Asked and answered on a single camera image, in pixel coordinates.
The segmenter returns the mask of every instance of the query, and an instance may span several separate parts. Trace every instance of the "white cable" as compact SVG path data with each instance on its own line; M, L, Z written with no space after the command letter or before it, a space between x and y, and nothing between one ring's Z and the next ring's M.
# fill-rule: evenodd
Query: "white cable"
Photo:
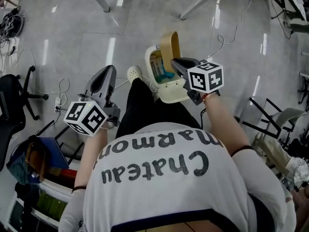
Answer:
M252 3L252 0L250 0L250 2L249 2L249 4L248 4L248 7L241 13L241 21L240 21L240 22L237 24L237 26L236 26L236 30L235 30L235 34L234 34L234 39L233 39L233 41L230 42L230 43L225 43L224 37L223 37L221 34L219 34L219 35L218 35L218 41L222 44L222 46L221 46L221 48L220 48L218 51L216 51L214 54L208 56L208 58L211 58L211 57L215 56L217 53L221 52L221 50L223 49L224 45L226 45L226 44L233 44L233 43L235 42L238 26L242 23L242 21L243 21L243 14L249 9L251 3Z
M19 61L20 55L21 55L21 54L23 53L23 51L26 50L26 49L28 49L28 50L30 51L31 55L32 55L33 62L34 62L34 66L37 66L37 65L36 65L36 62L35 62L35 59L34 59L33 52L32 52L29 48L24 48L24 49L22 49L22 50L20 51L19 56L18 56L18 58L17 58L17 61L16 61L15 63L12 62L12 55L10 55L10 57L11 57L11 64L12 64L13 66L15 66L15 65L17 64L17 62ZM60 84L61 84L61 82L62 82L63 80L67 80L67 81L68 81L68 88L67 88L65 91L61 91L61 88L60 88ZM43 94L43 95L58 94L58 97L60 98L60 101L62 101L62 98L65 97L65 99L66 99L65 102L62 103L62 104L61 104L61 103L59 104L59 107L61 107L61 106L64 106L64 105L68 102L68 96L65 94L65 92L67 92L67 91L69 90L69 88L70 88L70 80L69 80L68 78L62 78L62 79L60 80L59 84L58 84L58 87L59 87L59 90L58 90L58 91L53 91L53 92L45 93L45 92L40 91L40 90L37 88L37 85L36 85L36 83L35 83L35 89L36 89L39 93L41 93L41 94Z
M3 68L3 58L2 58L2 52L1 52L1 49L0 49L0 56L1 56L1 70L0 70L0 73L2 72L2 68Z
M143 77L143 78L145 78L145 79L147 79L147 81L149 81L149 82L150 82L150 83L149 83L149 86L148 86L148 87L149 87L149 89L150 89L150 91L151 91L151 92L153 92L153 93L156 93L156 91L157 91L157 89L156 89L156 88L154 89L154 91L153 91L153 90L151 90L151 85L153 84L153 83L152 83L152 81L151 81L151 80L150 80L147 76L142 75L142 77ZM120 84L120 85L116 86L116 87L115 87L115 89L116 89L116 88L119 88L119 87L120 87L120 86L122 86L123 84L126 84L128 81L129 81L129 80L126 80L126 81L125 81L125 82L123 82L122 84Z

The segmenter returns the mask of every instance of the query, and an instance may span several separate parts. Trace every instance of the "black chair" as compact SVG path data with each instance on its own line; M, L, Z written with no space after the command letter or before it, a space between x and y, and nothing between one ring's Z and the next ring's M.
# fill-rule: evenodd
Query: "black chair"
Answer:
M28 98L48 99L48 95L33 95L27 92L29 78L35 67L31 66L28 70L24 87L19 83L20 76L12 74L0 77L0 171L2 171L6 152L13 134L21 131L26 124L26 117L23 106L26 105L32 118L38 120L40 117L35 116Z

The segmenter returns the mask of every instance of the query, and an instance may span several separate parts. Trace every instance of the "white sneaker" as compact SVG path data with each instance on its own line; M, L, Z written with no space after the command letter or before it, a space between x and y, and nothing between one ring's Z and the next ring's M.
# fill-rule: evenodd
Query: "white sneaker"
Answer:
M132 66L128 69L126 76L127 76L127 79L129 80L129 82L132 84L132 82L136 78L139 78L141 80L141 71L140 71L139 67Z

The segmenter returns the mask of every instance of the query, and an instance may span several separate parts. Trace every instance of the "white shelf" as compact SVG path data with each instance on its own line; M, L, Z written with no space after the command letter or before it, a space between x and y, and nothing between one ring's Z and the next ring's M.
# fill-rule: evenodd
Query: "white shelf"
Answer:
M68 203L72 194L72 189L59 185L50 180L44 179L40 184L40 189L48 195L60 201Z
M7 226L7 228L6 229L10 229L10 230L12 230L13 232L18 232L16 229L14 229L14 227L11 225L11 224L9 224L8 223L8 226Z
M16 199L17 202L19 202L22 206L24 206L24 201L22 201L21 199L17 198ZM44 215L43 213L35 210L34 208L32 208L32 212L31 212L36 218L38 218L41 221L44 221L47 224L52 225L55 228L59 227L59 222L56 220L53 220L52 218Z

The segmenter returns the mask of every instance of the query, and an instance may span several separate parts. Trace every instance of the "chair leg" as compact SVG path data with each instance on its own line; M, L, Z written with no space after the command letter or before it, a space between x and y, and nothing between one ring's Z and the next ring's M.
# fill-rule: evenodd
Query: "chair leg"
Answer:
M18 88L20 92L23 92L23 87L21 86L21 84L18 82Z
M31 66L31 67L28 69L27 76L26 76L25 83L24 83L24 88L23 88L23 94L24 94L24 95L27 94L30 74L31 74L31 72L33 72L33 71L35 71L35 67L34 67L34 66Z
M33 95L33 94L27 94L27 98L31 98L31 99L44 99L47 100L48 99L48 95Z
M25 101L25 105L26 105L26 107L28 108L29 113L31 114L32 118L33 118L34 120L38 120L38 119L40 118L40 116L39 116L39 115L36 115L36 116L34 115L33 110L32 110L32 108L31 108L30 103L29 103L28 100Z
M288 136L286 137L285 141L282 143L282 148L285 150L288 146L288 143L290 142L290 133L288 133Z
M301 101L299 101L298 104L303 103L305 97L308 95L308 81L307 81L305 78L304 78L304 85L305 85L305 87L304 87L303 90L298 90L298 91L297 91L298 93L304 93L304 94L303 94L303 97L302 97L302 99L301 99Z
M277 130L277 134L274 134L272 132L269 132L263 128L260 128L258 126L255 126L255 125L252 125L246 121L243 121L242 123L245 125L245 126L248 126L248 127L251 127L252 129L255 129L257 131L260 131L268 136L271 136L273 138L278 138L279 137L279 134L281 132L281 128L276 124L276 122L271 118L271 116L269 116L268 113L265 112L265 110L252 98L250 97L249 98L249 101L251 101L253 103L253 105L255 105L255 107L260 110L260 112L262 112L262 114L268 119L269 123L271 123ZM280 111L280 109L273 103L271 102L269 99L266 99L267 102L269 102L271 105L273 105L277 110Z

